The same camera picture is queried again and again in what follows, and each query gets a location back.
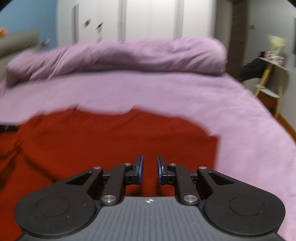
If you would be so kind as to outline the red knit cardigan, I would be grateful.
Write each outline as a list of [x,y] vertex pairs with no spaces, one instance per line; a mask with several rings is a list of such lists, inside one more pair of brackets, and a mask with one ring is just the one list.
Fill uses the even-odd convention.
[[1,240],[20,236],[15,206],[33,191],[95,166],[111,170],[132,163],[142,154],[142,184],[127,194],[171,196],[172,187],[158,184],[157,156],[189,170],[212,168],[218,143],[194,123],[136,108],[118,115],[72,108],[35,116],[1,134]]

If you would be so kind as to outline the black clothes pile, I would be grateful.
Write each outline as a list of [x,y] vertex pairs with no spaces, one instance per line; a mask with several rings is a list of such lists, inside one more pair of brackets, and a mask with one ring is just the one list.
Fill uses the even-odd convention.
[[237,79],[239,82],[262,77],[267,67],[267,62],[261,59],[264,57],[264,54],[265,52],[261,51],[257,58],[241,68]]

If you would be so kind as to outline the purple bed sheet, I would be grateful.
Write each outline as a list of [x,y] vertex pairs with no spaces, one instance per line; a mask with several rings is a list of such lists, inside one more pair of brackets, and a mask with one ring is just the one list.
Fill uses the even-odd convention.
[[1,95],[1,122],[75,106],[179,116],[220,137],[216,170],[279,197],[280,235],[295,240],[295,142],[252,92],[229,75],[107,71],[36,80]]

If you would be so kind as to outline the purple folded duvet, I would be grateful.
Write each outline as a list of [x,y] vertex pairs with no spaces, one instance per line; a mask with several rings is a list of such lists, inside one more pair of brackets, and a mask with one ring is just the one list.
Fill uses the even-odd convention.
[[11,88],[75,72],[113,70],[221,75],[226,64],[225,46],[210,37],[78,43],[23,51],[7,64],[4,85]]

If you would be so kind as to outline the yellow legged side table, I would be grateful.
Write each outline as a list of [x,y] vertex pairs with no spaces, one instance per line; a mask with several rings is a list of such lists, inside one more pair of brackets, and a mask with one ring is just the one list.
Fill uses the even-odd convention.
[[259,83],[255,86],[254,96],[272,112],[275,118],[278,118],[289,73],[282,63],[279,64],[265,57],[259,57],[259,59],[266,63],[266,68]]

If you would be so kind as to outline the white wardrobe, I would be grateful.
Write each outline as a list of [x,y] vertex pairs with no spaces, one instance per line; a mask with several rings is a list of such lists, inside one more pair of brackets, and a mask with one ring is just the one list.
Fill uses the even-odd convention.
[[216,1],[58,1],[57,41],[211,37],[215,17]]

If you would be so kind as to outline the flower bouquet on table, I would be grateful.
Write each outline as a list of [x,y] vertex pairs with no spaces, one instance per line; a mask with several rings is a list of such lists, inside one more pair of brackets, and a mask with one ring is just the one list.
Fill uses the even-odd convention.
[[275,35],[268,35],[269,42],[269,60],[274,60],[276,57],[286,57],[284,52],[287,39]]

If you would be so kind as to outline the grey padded headboard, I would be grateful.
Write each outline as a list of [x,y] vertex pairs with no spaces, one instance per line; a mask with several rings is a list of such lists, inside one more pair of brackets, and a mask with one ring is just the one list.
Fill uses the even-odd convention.
[[42,49],[39,40],[39,31],[37,29],[20,31],[1,38],[1,80],[6,77],[7,64],[16,55],[29,49],[37,51],[41,51]]

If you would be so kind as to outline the orange plush toy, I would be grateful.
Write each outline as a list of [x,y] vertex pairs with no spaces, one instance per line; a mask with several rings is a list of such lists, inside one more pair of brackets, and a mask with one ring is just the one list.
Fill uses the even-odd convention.
[[7,28],[0,28],[0,38],[5,37],[8,34],[8,29]]

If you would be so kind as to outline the wall charger plug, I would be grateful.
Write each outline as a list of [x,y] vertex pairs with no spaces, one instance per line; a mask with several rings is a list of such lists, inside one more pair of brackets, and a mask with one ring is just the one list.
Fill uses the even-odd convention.
[[43,42],[41,42],[41,45],[42,45],[43,47],[46,47],[46,46],[49,45],[49,42],[50,42],[50,39],[46,39],[46,40],[44,40]]

